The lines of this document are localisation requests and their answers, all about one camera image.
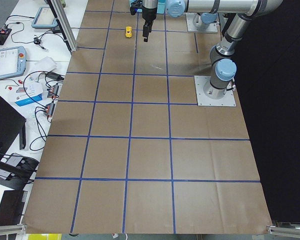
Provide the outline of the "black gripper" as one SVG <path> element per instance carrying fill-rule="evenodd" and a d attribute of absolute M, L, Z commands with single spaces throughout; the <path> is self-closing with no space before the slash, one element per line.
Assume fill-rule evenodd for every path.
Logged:
<path fill-rule="evenodd" d="M 142 18 L 145 20 L 142 29 L 142 37 L 144 42 L 148 42 L 149 34 L 152 32 L 152 25 L 157 17 L 157 0 L 142 1 Z"/>

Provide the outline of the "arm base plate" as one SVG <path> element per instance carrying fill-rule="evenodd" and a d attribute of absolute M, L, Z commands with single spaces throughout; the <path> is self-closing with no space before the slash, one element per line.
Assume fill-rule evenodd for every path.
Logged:
<path fill-rule="evenodd" d="M 187 31 L 191 33 L 216 34 L 217 13 L 186 13 Z"/>
<path fill-rule="evenodd" d="M 225 89 L 211 85 L 210 76 L 194 76 L 197 105 L 201 107 L 236 107 L 231 83 Z"/>

